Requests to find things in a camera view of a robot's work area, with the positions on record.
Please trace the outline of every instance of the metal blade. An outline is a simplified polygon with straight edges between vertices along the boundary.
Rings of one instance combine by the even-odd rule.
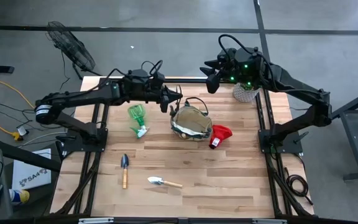
[[[162,185],[163,181],[161,177],[149,177],[147,180],[152,184]]]
[[[129,159],[128,159],[127,154],[124,154],[121,158],[121,167],[126,168],[128,166],[129,166]]]

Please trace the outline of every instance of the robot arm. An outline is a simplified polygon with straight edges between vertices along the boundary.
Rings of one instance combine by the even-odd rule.
[[[232,37],[223,34],[219,37]],[[216,60],[205,62],[209,68],[200,70],[207,75],[206,85],[208,92],[215,93],[221,81],[229,83],[242,83],[246,90],[263,88],[273,92],[284,92],[311,104],[307,112],[285,124],[275,124],[270,130],[269,143],[282,146],[285,137],[305,127],[326,126],[331,124],[331,105],[329,92],[317,90],[301,81],[291,77],[282,67],[270,63],[258,51],[257,47],[244,47],[237,39],[232,37],[241,48],[225,49],[218,54]]]
[[[51,93],[35,105],[35,118],[41,124],[58,124],[80,133],[84,142],[94,142],[100,138],[100,130],[95,123],[83,123],[65,113],[65,108],[94,105],[119,106],[124,102],[149,101],[160,104],[161,112],[166,113],[168,104],[182,98],[182,94],[169,90],[163,85],[165,77],[160,72],[150,76],[142,69],[130,71],[118,81],[106,78],[88,91],[73,93]]]

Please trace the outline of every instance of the fan cage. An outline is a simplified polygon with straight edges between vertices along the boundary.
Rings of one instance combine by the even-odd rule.
[[[60,49],[73,63],[82,70],[93,70],[95,62],[91,54],[63,24],[57,21],[49,22],[47,30],[56,48]]]

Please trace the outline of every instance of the wooden table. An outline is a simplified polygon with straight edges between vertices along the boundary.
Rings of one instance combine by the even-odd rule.
[[[99,77],[84,77],[81,90],[90,89],[98,80]],[[175,84],[167,86],[174,89]],[[232,96],[233,85],[221,85],[213,95],[207,92],[205,84],[182,84],[181,87],[184,97],[203,99],[213,123],[229,127],[233,136],[215,150],[208,147],[209,141],[181,140],[170,129],[169,113],[161,113],[159,105],[149,103],[144,106],[146,126],[150,129],[141,139],[136,139],[129,127],[137,127],[137,124],[130,119],[127,109],[141,102],[110,107],[108,145],[99,166],[92,216],[273,217],[265,158],[257,138],[260,127],[256,102],[237,102]],[[286,94],[271,93],[270,97],[275,121],[290,120]],[[191,104],[203,109],[201,102]],[[75,117],[90,122],[93,107],[78,107]],[[126,190],[122,189],[120,168],[124,153],[130,160]],[[51,212],[61,208],[76,189],[83,157],[83,152],[75,152],[63,161]],[[291,174],[305,177],[298,158],[288,154],[282,157]],[[183,188],[152,185],[147,181],[150,176],[183,184]],[[277,192],[284,211],[282,192]],[[305,198],[297,199],[313,213],[313,207]]]

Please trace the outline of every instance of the gray floor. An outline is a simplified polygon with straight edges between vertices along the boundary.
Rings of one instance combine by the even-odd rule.
[[[358,0],[260,0],[266,29],[358,30]],[[0,0],[0,24],[44,26],[48,21],[67,26],[233,28],[256,29],[252,0]],[[166,76],[202,76],[198,67],[220,51],[214,33],[159,32],[75,32],[96,61],[97,72],[112,68],[139,68],[144,60],[164,60]],[[258,34],[235,34],[246,46],[260,46]],[[286,68],[293,77],[331,92],[333,109],[358,96],[357,35],[268,35],[273,63]],[[236,45],[224,42],[227,47]],[[66,58],[63,87],[76,91],[81,82]],[[59,50],[45,32],[0,31],[0,64],[15,66],[12,75],[0,75],[35,101],[58,91],[65,80]],[[289,97],[294,108],[303,102]],[[0,102],[29,108],[19,95],[0,85]],[[20,113],[0,110],[19,119]],[[292,111],[293,116],[301,114]],[[19,124],[0,114],[9,130]],[[31,131],[26,140],[47,132]],[[342,123],[335,120],[325,128],[306,128],[302,140],[306,174],[317,215],[358,221],[358,180],[343,182],[342,176],[357,171]],[[0,132],[0,140],[18,145]]]

